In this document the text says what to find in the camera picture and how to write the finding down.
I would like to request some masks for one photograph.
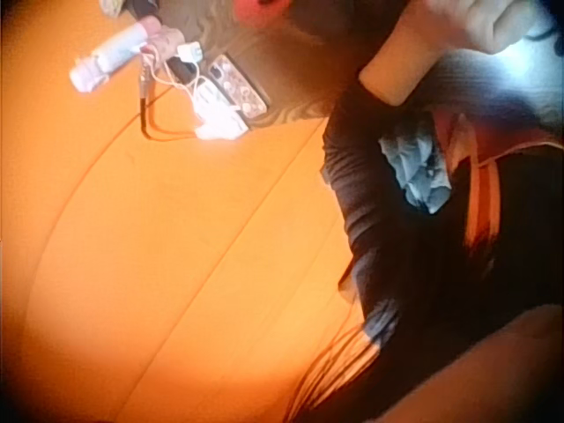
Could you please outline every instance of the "dark sweater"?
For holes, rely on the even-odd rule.
[[[479,254],[469,258],[463,247],[467,163],[452,178],[449,201],[429,216],[405,201],[382,155],[380,137],[417,137],[418,120],[429,116],[390,107],[357,82],[330,118],[325,170],[345,217],[363,311],[392,299],[401,317],[375,363],[300,421],[377,417],[524,310],[561,303],[561,152],[542,147],[498,160],[501,228],[485,271]]]

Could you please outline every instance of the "phone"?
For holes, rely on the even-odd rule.
[[[245,117],[253,119],[267,112],[266,102],[226,55],[216,57],[208,71]]]

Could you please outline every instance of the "white cable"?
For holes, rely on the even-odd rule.
[[[140,51],[140,54],[143,58],[144,63],[149,67],[151,71],[151,76],[157,82],[160,82],[163,85],[170,85],[176,89],[184,91],[190,98],[192,102],[192,106],[198,119],[202,122],[202,126],[198,127],[198,130],[204,130],[204,127],[207,128],[207,131],[211,130],[212,133],[216,134],[225,134],[225,122],[231,122],[233,120],[233,113],[237,110],[241,110],[238,106],[234,105],[227,105],[220,101],[211,104],[203,95],[199,94],[199,87],[206,82],[211,85],[215,85],[210,79],[206,76],[202,75],[200,71],[200,67],[197,63],[191,62],[194,66],[196,66],[196,76],[188,83],[188,84],[180,84],[175,81],[175,78],[172,74],[172,71],[168,67],[166,61],[160,61],[160,55],[157,48],[150,43],[147,43],[145,47],[151,50],[151,53],[147,53],[144,51]],[[167,74],[168,81],[159,78],[156,75],[156,66],[157,63],[160,63],[161,66],[164,68],[165,73]]]

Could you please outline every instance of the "bottle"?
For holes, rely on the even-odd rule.
[[[70,70],[70,81],[81,93],[91,93],[136,54],[135,47],[159,31],[160,21],[154,16],[140,19],[97,47],[87,58],[78,60]]]

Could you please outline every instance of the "hand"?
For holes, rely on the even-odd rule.
[[[411,0],[397,25],[440,51],[494,54],[521,40],[534,20],[531,0]]]
[[[539,393],[561,381],[561,370],[562,307],[534,308],[432,376],[376,422],[516,421]]]

